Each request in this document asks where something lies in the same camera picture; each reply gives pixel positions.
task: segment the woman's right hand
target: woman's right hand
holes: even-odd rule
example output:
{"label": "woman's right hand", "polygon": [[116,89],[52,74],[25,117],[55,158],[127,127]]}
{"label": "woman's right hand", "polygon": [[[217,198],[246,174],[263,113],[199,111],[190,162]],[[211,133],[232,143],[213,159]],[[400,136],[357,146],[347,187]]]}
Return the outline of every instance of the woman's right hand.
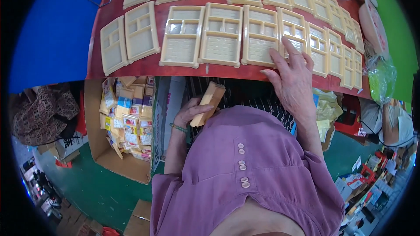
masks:
{"label": "woman's right hand", "polygon": [[282,37],[281,42],[289,53],[289,64],[275,49],[270,49],[271,59],[280,75],[271,69],[261,72],[273,84],[281,105],[291,113],[297,123],[315,122],[316,106],[312,94],[314,62],[308,54],[300,53],[286,37]]}

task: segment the green plastic object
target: green plastic object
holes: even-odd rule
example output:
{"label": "green plastic object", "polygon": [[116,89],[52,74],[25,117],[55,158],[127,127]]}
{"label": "green plastic object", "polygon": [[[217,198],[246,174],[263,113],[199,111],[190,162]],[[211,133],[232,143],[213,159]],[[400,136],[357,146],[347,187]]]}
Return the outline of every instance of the green plastic object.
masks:
{"label": "green plastic object", "polygon": [[389,54],[397,70],[393,98],[411,103],[413,74],[418,69],[415,42],[397,0],[377,0],[378,13],[385,27]]}

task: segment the green bracelet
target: green bracelet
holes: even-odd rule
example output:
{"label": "green bracelet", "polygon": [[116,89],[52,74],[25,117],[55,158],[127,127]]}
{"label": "green bracelet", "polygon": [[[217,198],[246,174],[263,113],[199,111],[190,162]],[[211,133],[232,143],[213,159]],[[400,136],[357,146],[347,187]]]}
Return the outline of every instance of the green bracelet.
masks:
{"label": "green bracelet", "polygon": [[177,130],[180,130],[180,131],[182,131],[184,133],[188,133],[188,129],[182,128],[180,126],[176,126],[174,123],[170,123],[169,126],[171,126],[172,128],[176,128]]}

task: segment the blouse sleeve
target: blouse sleeve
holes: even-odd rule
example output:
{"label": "blouse sleeve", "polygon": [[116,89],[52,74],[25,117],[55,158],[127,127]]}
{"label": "blouse sleeve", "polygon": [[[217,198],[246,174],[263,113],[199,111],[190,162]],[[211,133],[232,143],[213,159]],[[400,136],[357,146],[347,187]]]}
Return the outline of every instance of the blouse sleeve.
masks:
{"label": "blouse sleeve", "polygon": [[328,220],[326,224],[329,228],[325,229],[325,234],[337,235],[344,219],[344,200],[331,178],[325,161],[309,151],[304,151],[304,155],[317,189],[318,199],[324,207],[323,215]]}
{"label": "blouse sleeve", "polygon": [[157,235],[165,217],[169,203],[182,185],[182,179],[176,175],[156,174],[152,178],[152,210],[150,213],[150,235]]}

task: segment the green surface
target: green surface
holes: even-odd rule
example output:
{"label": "green surface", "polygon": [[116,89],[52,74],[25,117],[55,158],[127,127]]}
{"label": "green surface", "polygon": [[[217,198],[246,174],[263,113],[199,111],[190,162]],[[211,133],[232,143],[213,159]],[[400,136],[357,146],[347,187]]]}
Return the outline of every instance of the green surface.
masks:
{"label": "green surface", "polygon": [[416,48],[407,22],[396,0],[377,0],[388,40],[389,53],[397,70],[395,99],[411,102],[413,74],[418,69]]}
{"label": "green surface", "polygon": [[[362,163],[378,145],[362,146],[353,139],[335,132],[330,149],[324,153],[328,170],[335,181],[339,175],[351,172],[359,155]],[[151,185],[140,184],[115,174],[95,163],[88,144],[79,149],[80,156],[72,161],[72,168],[57,167],[50,152],[35,157],[41,169],[55,187],[86,216],[99,223],[124,231],[139,199],[151,201]],[[157,173],[163,172],[163,162]]]}

